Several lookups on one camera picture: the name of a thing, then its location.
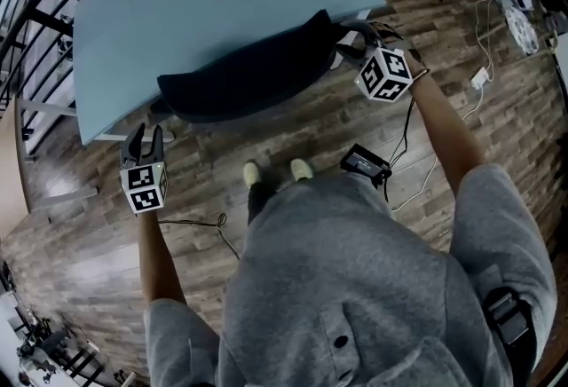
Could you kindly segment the person's pale shoe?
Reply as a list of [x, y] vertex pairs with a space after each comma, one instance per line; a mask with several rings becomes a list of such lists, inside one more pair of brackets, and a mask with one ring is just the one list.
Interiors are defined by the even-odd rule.
[[312, 166], [301, 158], [295, 158], [290, 162], [290, 171], [296, 182], [314, 177]]
[[254, 161], [248, 161], [243, 167], [243, 180], [248, 189], [262, 181], [259, 166]]

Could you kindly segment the round patterned side table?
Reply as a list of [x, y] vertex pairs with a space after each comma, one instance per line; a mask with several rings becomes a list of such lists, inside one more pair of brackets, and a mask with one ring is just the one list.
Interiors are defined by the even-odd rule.
[[509, 31], [523, 53], [525, 55], [536, 53], [539, 50], [538, 37], [525, 14], [514, 6], [506, 8], [504, 14]]

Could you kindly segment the black office chair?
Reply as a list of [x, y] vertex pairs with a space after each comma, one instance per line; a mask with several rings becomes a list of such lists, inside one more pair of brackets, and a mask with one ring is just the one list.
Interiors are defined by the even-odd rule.
[[232, 51], [196, 71], [158, 76], [161, 96], [150, 106], [151, 114], [157, 122], [175, 115], [189, 123], [212, 123], [278, 105], [317, 82], [336, 54], [361, 65], [367, 51], [339, 43], [350, 32], [362, 34], [368, 48], [381, 44], [371, 23], [333, 22], [321, 10], [298, 28]]

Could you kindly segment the black metal railing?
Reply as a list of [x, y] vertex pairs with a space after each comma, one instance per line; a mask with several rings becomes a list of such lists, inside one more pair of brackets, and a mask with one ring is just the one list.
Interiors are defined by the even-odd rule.
[[79, 1], [0, 0], [0, 121], [19, 100], [28, 150], [75, 105], [73, 30]]

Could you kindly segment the person's left forearm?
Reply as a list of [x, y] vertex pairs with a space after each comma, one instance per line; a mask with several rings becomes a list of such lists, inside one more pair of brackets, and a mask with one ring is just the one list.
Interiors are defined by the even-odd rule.
[[171, 299], [186, 304], [172, 256], [155, 210], [138, 214], [138, 257], [141, 285], [148, 303]]

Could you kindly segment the wooden table with white legs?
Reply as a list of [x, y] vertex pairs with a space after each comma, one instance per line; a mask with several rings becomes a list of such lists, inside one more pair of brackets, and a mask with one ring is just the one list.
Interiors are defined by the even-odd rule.
[[32, 201], [28, 192], [25, 168], [27, 149], [23, 140], [21, 112], [46, 112], [75, 117], [70, 107], [13, 98], [0, 118], [0, 238], [10, 234], [30, 213], [37, 209], [80, 201], [99, 193], [96, 187], [84, 187], [72, 193]]

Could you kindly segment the black trousers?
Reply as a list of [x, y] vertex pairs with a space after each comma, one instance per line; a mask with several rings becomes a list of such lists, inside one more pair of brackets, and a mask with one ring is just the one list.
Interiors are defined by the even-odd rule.
[[279, 216], [289, 201], [292, 184], [278, 188], [269, 182], [256, 182], [248, 190], [248, 225], [260, 217], [260, 224]]

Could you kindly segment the person's right forearm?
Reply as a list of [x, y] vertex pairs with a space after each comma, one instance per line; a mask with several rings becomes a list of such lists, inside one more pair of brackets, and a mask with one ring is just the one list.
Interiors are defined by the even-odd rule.
[[485, 153], [430, 75], [420, 77], [410, 91], [446, 180], [457, 195], [466, 175], [485, 163]]

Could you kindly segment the white power adapter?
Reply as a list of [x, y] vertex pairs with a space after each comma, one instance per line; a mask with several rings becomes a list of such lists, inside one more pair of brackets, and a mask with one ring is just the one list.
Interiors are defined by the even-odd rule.
[[471, 78], [470, 84], [475, 90], [482, 90], [485, 83], [490, 83], [493, 78], [485, 67], [481, 67]]

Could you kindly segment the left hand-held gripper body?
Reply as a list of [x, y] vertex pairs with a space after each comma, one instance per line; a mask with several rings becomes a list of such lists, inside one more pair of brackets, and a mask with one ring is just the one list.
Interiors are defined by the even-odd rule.
[[164, 207], [168, 177], [162, 157], [138, 162], [132, 158], [122, 158], [120, 179], [130, 209], [135, 215]]

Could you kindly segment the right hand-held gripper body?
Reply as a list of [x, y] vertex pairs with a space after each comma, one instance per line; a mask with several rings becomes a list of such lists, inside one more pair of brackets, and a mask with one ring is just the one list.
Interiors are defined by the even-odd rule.
[[414, 45], [390, 26], [381, 22], [368, 22], [361, 26], [365, 50], [361, 59], [355, 59], [359, 73], [354, 83], [369, 100], [393, 103], [414, 82], [422, 77], [422, 70], [413, 73], [406, 53], [419, 60]]

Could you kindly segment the person's right pale shoe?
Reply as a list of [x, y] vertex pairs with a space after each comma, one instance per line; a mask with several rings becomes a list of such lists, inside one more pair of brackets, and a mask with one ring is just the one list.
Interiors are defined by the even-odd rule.
[[312, 166], [301, 158], [295, 158], [290, 162], [290, 171], [296, 182], [314, 177]]

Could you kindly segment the black device with screen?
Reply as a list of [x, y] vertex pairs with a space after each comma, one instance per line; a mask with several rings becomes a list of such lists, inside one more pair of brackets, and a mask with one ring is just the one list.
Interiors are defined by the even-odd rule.
[[392, 174], [388, 162], [359, 144], [353, 145], [342, 158], [340, 168], [368, 178], [375, 188], [382, 186]]

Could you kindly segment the grey sweatshirt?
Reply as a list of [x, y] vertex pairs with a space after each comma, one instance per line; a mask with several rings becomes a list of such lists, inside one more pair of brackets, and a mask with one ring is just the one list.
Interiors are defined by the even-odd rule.
[[508, 287], [542, 351], [556, 282], [507, 172], [470, 171], [448, 253], [398, 223], [370, 181], [340, 174], [275, 194], [248, 226], [220, 333], [187, 305], [145, 313], [152, 387], [512, 387], [483, 312]]

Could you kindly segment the person's left pale shoe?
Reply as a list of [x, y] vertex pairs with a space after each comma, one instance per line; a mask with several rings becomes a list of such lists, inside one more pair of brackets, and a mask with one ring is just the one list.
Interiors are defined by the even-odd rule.
[[243, 167], [243, 180], [248, 189], [262, 181], [259, 166], [254, 161], [248, 161]]

